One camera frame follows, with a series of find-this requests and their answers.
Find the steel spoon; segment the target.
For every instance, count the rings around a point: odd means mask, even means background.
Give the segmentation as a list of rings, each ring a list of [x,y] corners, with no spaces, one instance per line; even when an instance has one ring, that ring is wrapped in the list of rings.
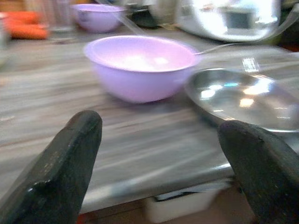
[[[195,52],[195,53],[193,53],[193,55],[195,55],[195,56],[199,56],[199,55],[206,54],[206,53],[210,53],[210,52],[213,52],[213,51],[216,51],[216,50],[225,48],[225,47],[236,46],[236,45],[243,45],[243,43],[229,43],[229,44],[223,44],[223,45],[216,46],[216,47],[213,47],[213,48],[210,48],[210,49],[206,49],[206,50],[204,50],[204,51],[202,51],[202,52]]]

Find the orange carrot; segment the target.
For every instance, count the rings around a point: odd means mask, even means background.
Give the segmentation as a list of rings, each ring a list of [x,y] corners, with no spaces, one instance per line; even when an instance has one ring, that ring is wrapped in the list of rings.
[[[48,32],[43,29],[15,29],[9,32],[15,39],[44,40],[49,36]]]
[[[3,12],[9,21],[16,21],[25,24],[38,24],[41,22],[41,16],[34,11],[10,11]]]

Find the large lilac plastic bowl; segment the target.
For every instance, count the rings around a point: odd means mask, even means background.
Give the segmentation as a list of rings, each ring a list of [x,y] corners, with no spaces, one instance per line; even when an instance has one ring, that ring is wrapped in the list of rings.
[[[131,103],[172,97],[201,61],[188,44],[144,35],[97,39],[85,45],[84,54],[103,89]]]

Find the shiny steel plate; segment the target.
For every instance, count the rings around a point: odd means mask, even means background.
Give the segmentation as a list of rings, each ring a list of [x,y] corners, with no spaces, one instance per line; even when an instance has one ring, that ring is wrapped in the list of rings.
[[[239,120],[273,133],[299,133],[299,98],[259,73],[199,70],[185,83],[187,96],[210,122]]]

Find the clear drinking glass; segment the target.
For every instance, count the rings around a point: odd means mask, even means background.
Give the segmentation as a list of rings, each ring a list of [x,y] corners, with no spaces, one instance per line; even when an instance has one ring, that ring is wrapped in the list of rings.
[[[50,32],[73,30],[72,0],[39,0],[46,28]]]

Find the white drawer front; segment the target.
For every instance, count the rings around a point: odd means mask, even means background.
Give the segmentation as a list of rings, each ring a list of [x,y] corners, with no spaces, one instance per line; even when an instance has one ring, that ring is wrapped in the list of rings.
[[[208,183],[147,198],[144,213],[152,223],[162,223],[206,210],[226,183]]]

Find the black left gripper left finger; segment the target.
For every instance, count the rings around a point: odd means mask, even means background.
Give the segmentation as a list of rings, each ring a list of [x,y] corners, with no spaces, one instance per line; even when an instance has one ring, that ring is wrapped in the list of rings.
[[[0,199],[0,224],[76,224],[101,137],[97,112],[76,113]]]

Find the small lilac plastic bowl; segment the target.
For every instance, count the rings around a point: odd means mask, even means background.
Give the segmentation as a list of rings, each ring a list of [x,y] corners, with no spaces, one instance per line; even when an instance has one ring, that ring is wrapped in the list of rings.
[[[126,9],[107,4],[75,4],[72,12],[76,23],[89,33],[109,33],[120,25]]]

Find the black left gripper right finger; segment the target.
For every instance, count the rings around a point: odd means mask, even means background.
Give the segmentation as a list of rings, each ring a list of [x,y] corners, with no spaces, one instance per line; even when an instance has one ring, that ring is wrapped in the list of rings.
[[[238,120],[223,122],[218,139],[259,224],[299,224],[299,155],[277,135]]]

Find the white rice cooker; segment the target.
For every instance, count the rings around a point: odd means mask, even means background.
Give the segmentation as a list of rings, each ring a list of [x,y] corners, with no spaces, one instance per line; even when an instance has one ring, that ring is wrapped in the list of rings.
[[[175,21],[193,35],[254,42],[277,29],[280,15],[280,0],[178,0]]]

